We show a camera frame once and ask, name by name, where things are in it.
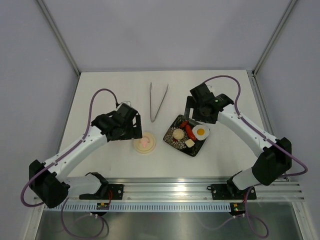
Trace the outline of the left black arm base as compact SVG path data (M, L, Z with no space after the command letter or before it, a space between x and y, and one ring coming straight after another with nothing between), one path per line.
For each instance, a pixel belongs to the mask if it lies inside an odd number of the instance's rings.
M80 200L122 200L124 194L123 184L108 184L102 185L96 193L81 194Z

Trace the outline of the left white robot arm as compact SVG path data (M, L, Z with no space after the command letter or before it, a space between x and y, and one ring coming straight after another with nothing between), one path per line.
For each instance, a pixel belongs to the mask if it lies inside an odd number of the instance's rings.
M139 112L122 103L117 110L90 121L83 136L62 152L43 163L33 161L29 165L29 187L50 209L76 196L82 200L107 200L115 195L114 188L101 174L90 172L80 177L70 177L69 174L106 143L142 137Z

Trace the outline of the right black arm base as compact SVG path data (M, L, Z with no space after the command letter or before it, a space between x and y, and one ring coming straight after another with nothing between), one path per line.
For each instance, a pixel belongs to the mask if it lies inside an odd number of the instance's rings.
M248 191L249 188L245 190L238 190L233 186L229 186L227 183L213 183L206 187L208 191L211 192L213 200L256 200L257 195L255 189Z

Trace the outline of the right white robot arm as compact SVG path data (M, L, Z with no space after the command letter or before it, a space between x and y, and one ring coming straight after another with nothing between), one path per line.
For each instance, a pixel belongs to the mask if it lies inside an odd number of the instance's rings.
M252 167L236 173L226 182L227 193L232 198L239 198L251 186L270 185L292 167L292 144L287 138L278 139L246 120L235 101L223 93L215 96L205 83L190 90L185 115L198 122L225 125L257 157Z

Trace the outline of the cream lunch box lid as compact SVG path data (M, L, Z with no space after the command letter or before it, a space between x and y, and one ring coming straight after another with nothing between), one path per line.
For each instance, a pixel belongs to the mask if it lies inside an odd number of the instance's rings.
M142 138L133 140L133 146L138 153L149 154L156 147L156 138L152 133L144 132Z

